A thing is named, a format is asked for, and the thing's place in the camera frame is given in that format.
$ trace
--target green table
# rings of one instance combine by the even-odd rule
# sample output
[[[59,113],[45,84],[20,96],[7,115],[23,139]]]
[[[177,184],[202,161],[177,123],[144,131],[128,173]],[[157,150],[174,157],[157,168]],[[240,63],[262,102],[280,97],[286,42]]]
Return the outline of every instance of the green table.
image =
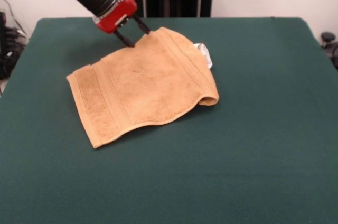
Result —
[[[94,150],[65,78],[123,45],[39,21],[0,99],[0,223],[338,223],[338,73],[306,23],[146,22],[207,45],[220,102]]]

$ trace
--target tan towel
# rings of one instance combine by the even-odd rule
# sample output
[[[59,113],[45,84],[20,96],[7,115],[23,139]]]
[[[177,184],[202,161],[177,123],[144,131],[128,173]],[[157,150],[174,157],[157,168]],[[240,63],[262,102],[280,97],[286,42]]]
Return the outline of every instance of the tan towel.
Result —
[[[219,100],[205,57],[164,27],[67,76],[94,148],[133,129],[170,123]]]

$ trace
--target towel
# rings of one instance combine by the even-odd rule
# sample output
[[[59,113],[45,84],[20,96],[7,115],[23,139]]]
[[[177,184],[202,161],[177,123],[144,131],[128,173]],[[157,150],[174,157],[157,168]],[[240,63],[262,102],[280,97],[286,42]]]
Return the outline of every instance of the towel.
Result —
[[[164,125],[219,94],[203,54],[185,36],[161,27],[67,76],[93,148],[149,125]]]

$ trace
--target black cable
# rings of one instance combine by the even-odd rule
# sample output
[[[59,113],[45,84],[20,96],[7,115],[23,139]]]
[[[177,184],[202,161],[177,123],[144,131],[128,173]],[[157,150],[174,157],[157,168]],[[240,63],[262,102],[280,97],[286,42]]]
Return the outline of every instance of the black cable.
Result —
[[[21,31],[27,35],[27,33],[24,31],[23,27],[21,26],[21,24],[16,20],[15,16],[14,16],[14,13],[13,13],[13,10],[12,10],[12,6],[11,4],[8,2],[8,0],[3,0],[7,5],[8,5],[8,8],[10,9],[10,13],[11,13],[11,16],[13,17],[13,20],[15,21],[16,25],[21,29]]]

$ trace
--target towel tag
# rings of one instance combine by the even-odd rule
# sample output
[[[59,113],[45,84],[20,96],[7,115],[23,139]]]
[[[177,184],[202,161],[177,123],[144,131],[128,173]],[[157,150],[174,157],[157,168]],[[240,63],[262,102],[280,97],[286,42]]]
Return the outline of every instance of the towel tag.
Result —
[[[211,61],[211,57],[210,57],[210,53],[209,53],[208,48],[203,43],[196,43],[196,44],[194,44],[194,46],[197,49],[199,49],[202,52],[202,54],[205,56],[206,61],[208,63],[208,67],[210,69],[212,67],[212,61]]]

